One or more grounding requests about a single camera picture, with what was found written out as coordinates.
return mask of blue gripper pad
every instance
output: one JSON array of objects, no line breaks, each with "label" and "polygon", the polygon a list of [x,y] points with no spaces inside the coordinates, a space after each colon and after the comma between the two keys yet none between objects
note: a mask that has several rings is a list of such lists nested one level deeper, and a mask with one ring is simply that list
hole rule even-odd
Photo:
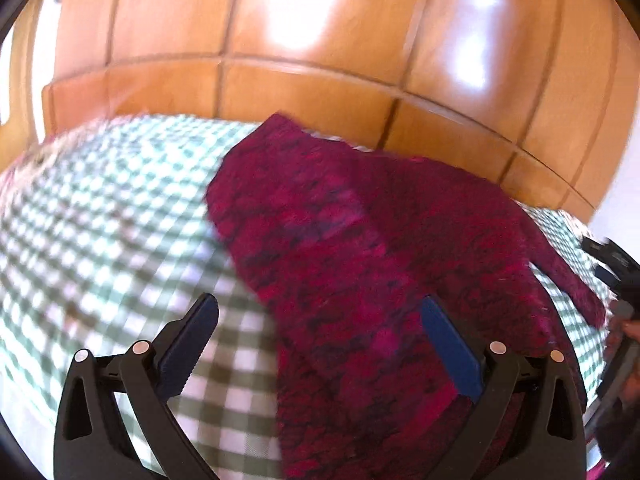
[{"label": "blue gripper pad", "polygon": [[482,366],[440,305],[427,296],[420,305],[422,327],[461,395],[475,404],[484,390]]},{"label": "blue gripper pad", "polygon": [[187,314],[165,325],[154,343],[164,353],[158,361],[156,394],[162,402],[180,395],[204,347],[218,325],[218,301],[211,294],[201,295]]}]

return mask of person's hand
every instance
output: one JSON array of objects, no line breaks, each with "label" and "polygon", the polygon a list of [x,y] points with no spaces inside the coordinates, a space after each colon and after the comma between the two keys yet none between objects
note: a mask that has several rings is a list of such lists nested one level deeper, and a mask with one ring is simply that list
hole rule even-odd
[{"label": "person's hand", "polygon": [[[640,321],[625,321],[619,317],[613,317],[609,320],[609,329],[605,348],[605,360],[607,361],[616,353],[624,335],[640,343]],[[619,397],[623,404],[633,404],[636,400],[640,400],[640,365],[638,362],[622,387]]]}]

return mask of wooden wall paneling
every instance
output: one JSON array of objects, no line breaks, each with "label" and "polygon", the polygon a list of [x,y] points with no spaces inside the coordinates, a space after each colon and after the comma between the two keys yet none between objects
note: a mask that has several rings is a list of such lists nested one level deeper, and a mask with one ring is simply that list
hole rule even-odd
[{"label": "wooden wall paneling", "polygon": [[575,181],[575,189],[594,206],[600,204],[616,173],[638,102],[640,41],[620,10],[618,23],[620,40],[609,103],[600,131]]},{"label": "wooden wall paneling", "polygon": [[570,182],[596,133],[613,69],[613,0],[564,0],[558,51],[523,147]]},{"label": "wooden wall paneling", "polygon": [[538,100],[558,0],[431,0],[407,81],[516,141]]},{"label": "wooden wall paneling", "polygon": [[569,190],[564,202],[560,207],[574,215],[581,222],[588,224],[589,220],[593,216],[593,206],[589,204],[585,199],[578,195],[573,189]]},{"label": "wooden wall paneling", "polygon": [[111,117],[105,69],[55,81],[51,87],[57,133],[94,119]]},{"label": "wooden wall paneling", "polygon": [[42,117],[44,119],[44,132],[47,137],[55,134],[58,129],[54,116],[54,107],[52,84],[48,84],[42,89]]},{"label": "wooden wall paneling", "polygon": [[108,62],[117,0],[62,0],[54,74],[66,78]]},{"label": "wooden wall paneling", "polygon": [[220,116],[264,121],[282,111],[306,128],[375,148],[393,98],[379,85],[282,63],[230,62]]},{"label": "wooden wall paneling", "polygon": [[526,153],[518,153],[507,170],[502,189],[512,198],[533,207],[556,209],[569,185]]},{"label": "wooden wall paneling", "polygon": [[509,142],[472,121],[406,101],[399,104],[385,149],[428,156],[492,182],[498,181],[513,153]]},{"label": "wooden wall paneling", "polygon": [[194,114],[212,118],[217,59],[174,59],[113,65],[107,74],[112,116]]},{"label": "wooden wall paneling", "polygon": [[113,60],[217,54],[231,0],[120,0],[113,30]]},{"label": "wooden wall paneling", "polygon": [[397,83],[424,1],[240,0],[230,49]]}]

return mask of black device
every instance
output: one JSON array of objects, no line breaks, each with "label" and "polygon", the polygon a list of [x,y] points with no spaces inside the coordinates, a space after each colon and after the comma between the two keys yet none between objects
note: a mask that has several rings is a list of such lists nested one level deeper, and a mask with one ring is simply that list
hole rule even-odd
[{"label": "black device", "polygon": [[[627,316],[629,319],[640,319],[640,264],[611,240],[601,244],[584,237],[580,246],[587,254],[609,267],[606,269],[603,266],[596,266],[594,275],[603,281],[619,300],[626,301],[631,306]],[[629,375],[633,373],[638,358],[640,358],[640,344],[624,336],[602,374],[602,380],[596,391],[597,408],[584,427],[587,439],[595,434],[602,415],[616,402],[620,390]]]},{"label": "black device", "polygon": [[[582,480],[586,459],[580,403],[564,359],[522,357],[497,342],[487,344],[475,330],[452,320],[435,298],[425,299],[421,314],[431,334],[444,335],[434,345],[443,360],[453,364],[450,358],[455,356],[456,365],[466,362],[463,368],[471,370],[471,381],[460,373],[454,377],[461,391],[468,394],[469,388],[482,386],[463,431],[426,478],[476,478],[511,396],[523,393],[526,398],[508,452],[486,480]],[[164,478],[140,463],[114,392],[129,396],[169,479],[217,479],[166,406],[182,391],[217,321],[218,304],[204,294],[183,319],[168,323],[151,342],[137,341],[115,356],[76,352],[58,410],[56,480]]]},{"label": "black device", "polygon": [[140,428],[171,480],[217,480],[166,405],[179,395],[218,324],[218,302],[201,295],[156,338],[124,354],[74,355],[66,375],[54,438],[56,480],[158,480],[145,468],[124,427],[115,392],[128,395]]}]

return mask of checkered tablecloth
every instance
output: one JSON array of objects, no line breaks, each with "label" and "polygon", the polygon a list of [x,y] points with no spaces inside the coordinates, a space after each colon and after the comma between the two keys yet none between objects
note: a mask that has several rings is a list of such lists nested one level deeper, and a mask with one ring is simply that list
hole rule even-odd
[{"label": "checkered tablecloth", "polygon": [[[0,216],[0,367],[51,427],[79,348],[123,352],[211,292],[220,322],[170,407],[223,480],[280,478],[274,325],[236,278],[202,201],[223,155],[255,127],[187,116],[117,120],[94,126],[78,147],[21,180]],[[599,293],[581,274],[590,274],[588,264],[563,217],[527,210]],[[603,333],[533,270],[593,396]],[[126,397],[118,402],[140,458],[157,468]]]}]

